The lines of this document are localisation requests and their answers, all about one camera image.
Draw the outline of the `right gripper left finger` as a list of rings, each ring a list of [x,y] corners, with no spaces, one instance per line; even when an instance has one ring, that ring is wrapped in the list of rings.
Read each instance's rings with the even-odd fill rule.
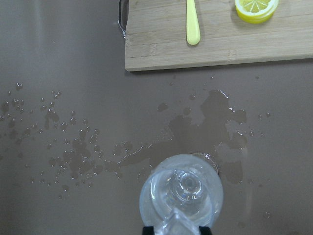
[[[155,235],[153,226],[145,226],[142,228],[142,235]]]

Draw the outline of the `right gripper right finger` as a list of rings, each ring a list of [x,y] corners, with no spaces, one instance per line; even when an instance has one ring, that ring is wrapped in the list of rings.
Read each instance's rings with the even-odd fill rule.
[[[207,226],[199,226],[200,235],[212,235],[211,229]]]

